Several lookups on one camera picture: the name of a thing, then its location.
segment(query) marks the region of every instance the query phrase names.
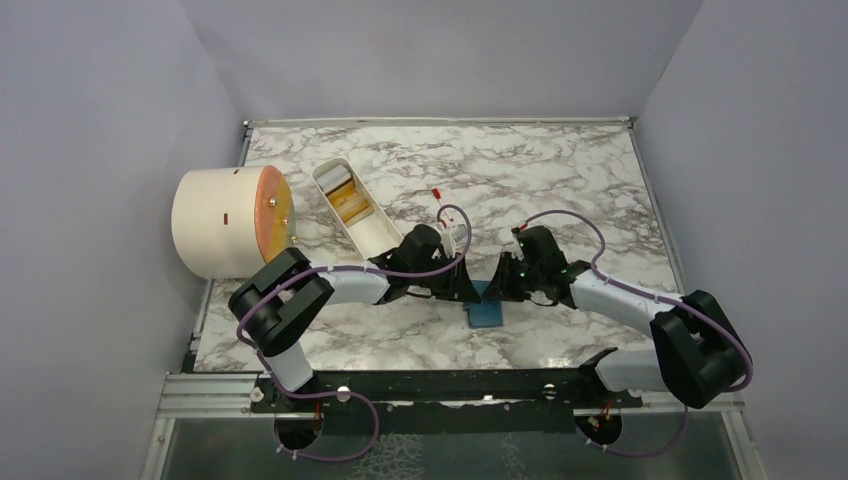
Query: marble tabletop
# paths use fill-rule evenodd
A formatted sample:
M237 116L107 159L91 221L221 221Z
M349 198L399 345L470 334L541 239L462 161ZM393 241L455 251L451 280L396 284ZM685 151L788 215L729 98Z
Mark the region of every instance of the marble tabletop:
M621 126L354 126L253 130L247 165L272 164L288 179L297 211L298 246L313 260L360 262L310 178L335 157L348 159L401 233L434 224L431 190L464 208L474 240L472 279L494 274L509 229L528 216L566 208L594 221L607 238L599 264L616 277L676 291L657 219ZM598 248L591 229L547 217L571 260ZM239 280L213 282L195 371L260 370L235 337L227 299ZM301 339L318 370L469 369L577 366L607 347L649 342L600 315L564 306L505 303L501 328L470 329L457 303L404 298L382 306L324 308Z

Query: gray backdrop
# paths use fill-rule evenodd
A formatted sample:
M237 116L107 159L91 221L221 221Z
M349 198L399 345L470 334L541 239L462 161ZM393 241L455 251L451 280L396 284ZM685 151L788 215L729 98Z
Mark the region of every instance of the gray backdrop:
M637 123L687 283L754 355L770 478L845 478L848 3L707 0Z
M638 115L700 0L182 0L246 118Z
M240 119L180 7L0 6L0 476L138 478L200 282L170 208Z

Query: cylindrical container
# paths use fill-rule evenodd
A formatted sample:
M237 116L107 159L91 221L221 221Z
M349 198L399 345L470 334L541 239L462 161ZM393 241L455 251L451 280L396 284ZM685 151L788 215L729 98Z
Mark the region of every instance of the cylindrical container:
M291 190L275 167L193 170L177 187L171 233L186 266L203 278L247 278L294 234Z

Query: blue square object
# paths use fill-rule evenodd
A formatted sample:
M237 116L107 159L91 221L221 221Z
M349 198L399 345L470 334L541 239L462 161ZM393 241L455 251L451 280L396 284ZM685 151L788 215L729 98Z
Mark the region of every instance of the blue square object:
M472 280L474 289L480 295L489 286L486 280ZM471 328L491 328L503 326L503 311L500 300L483 300L483 303L463 303L462 309L468 312L468 326Z

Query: metal frame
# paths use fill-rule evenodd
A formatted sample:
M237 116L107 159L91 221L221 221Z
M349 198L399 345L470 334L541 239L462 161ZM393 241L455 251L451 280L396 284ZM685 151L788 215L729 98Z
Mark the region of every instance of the metal frame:
M633 120L628 117L605 118L605 119L578 119L578 118L331 118L331 119L299 119L299 120L260 120L244 122L245 136L242 144L238 165L243 166L247 158L250 140L254 128L260 127L285 127L285 126L311 126L311 127L350 127L363 125L587 125L604 126L618 125L628 129L634 152L642 172L643 180L648 191L649 198L657 216L660 231L665 242L675 282L681 291L684 291L685 276L677 258L677 248L674 238L662 217L659 203L657 202L648 173L642 160L641 152L633 129ZM189 354L197 352L200 336L203 332L203 323L206 317L209 297L212 291L212 281L206 284L201 300L197 320L192 331L192 341ZM176 420L183 418L243 418L243 419L290 419L308 420L312 413L253 413L251 412L250 393L258 378L268 378L261 373L237 373L237 374L169 374L165 378L156 419L153 425L150 446L141 478L160 478L165 468L167 453L173 437ZM660 414L682 412L682 405L668 393L645 393L642 395L643 406L639 408L613 408L615 413L624 415L634 414ZM734 452L739 470L745 479L765 479L762 465L757 454L747 426L744 421L744 401L737 394L722 394L714 399L701 411L720 412L729 439L730 446ZM597 413L594 409L575 409L575 415L586 415Z

